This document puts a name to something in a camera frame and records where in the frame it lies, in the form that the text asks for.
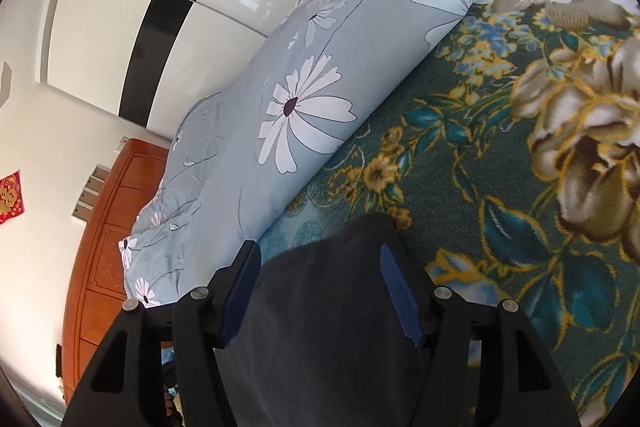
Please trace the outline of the wall switch panel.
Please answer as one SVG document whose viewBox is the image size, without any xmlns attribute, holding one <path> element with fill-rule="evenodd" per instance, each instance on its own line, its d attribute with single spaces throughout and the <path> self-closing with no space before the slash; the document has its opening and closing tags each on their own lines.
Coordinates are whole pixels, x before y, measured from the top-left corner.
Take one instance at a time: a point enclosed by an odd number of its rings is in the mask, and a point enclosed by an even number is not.
<svg viewBox="0 0 640 427">
<path fill-rule="evenodd" d="M 72 213 L 74 218 L 85 223 L 90 220 L 109 174 L 110 169 L 104 166 L 96 166 L 93 169 L 77 199 Z"/>
</svg>

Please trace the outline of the light blue floral quilt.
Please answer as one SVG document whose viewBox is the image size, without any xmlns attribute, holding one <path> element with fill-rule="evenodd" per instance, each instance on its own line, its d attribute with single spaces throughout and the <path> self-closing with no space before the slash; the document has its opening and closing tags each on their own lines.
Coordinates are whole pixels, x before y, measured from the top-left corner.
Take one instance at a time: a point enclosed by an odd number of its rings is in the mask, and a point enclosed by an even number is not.
<svg viewBox="0 0 640 427">
<path fill-rule="evenodd" d="M 127 297 L 173 303 L 231 265 L 480 0 L 300 0 L 183 118 L 118 245 Z"/>
</svg>

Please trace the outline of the red fu wall decoration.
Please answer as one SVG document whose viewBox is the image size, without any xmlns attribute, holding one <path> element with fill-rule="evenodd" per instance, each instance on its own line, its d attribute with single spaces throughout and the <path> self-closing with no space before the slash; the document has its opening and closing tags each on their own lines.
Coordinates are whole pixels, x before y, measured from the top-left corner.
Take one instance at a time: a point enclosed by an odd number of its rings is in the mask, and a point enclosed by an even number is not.
<svg viewBox="0 0 640 427">
<path fill-rule="evenodd" d="M 18 171 L 0 180 L 0 223 L 24 213 L 21 176 Z"/>
</svg>

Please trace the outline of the black and white fleece jacket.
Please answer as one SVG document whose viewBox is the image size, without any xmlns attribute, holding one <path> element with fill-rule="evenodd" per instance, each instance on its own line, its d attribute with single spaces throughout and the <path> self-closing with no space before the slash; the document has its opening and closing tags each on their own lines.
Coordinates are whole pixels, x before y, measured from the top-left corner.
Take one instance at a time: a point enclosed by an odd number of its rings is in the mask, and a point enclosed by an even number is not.
<svg viewBox="0 0 640 427">
<path fill-rule="evenodd" d="M 239 335 L 217 353 L 240 426 L 405 426 L 422 357 L 401 329 L 380 250 L 382 213 L 266 262 Z"/>
</svg>

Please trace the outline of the green floral blanket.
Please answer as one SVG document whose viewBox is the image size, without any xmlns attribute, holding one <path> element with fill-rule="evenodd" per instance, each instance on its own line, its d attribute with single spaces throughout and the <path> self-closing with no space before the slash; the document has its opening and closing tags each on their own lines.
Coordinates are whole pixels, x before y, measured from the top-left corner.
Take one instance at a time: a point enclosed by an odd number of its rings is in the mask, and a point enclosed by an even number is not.
<svg viewBox="0 0 640 427">
<path fill-rule="evenodd" d="M 639 5 L 482 0 L 262 236 L 389 215 L 437 283 L 523 306 L 585 426 L 639 421 Z"/>
</svg>

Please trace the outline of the orange wooden headboard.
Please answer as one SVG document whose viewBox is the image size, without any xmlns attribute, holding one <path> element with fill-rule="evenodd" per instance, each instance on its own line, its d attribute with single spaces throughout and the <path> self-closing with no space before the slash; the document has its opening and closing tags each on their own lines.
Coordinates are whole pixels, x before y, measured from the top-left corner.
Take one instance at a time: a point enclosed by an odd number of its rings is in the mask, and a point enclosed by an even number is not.
<svg viewBox="0 0 640 427">
<path fill-rule="evenodd" d="M 86 223 L 68 285 L 61 345 L 63 397 L 72 395 L 126 299 L 118 242 L 151 202 L 168 150 L 132 139 L 107 173 Z"/>
</svg>

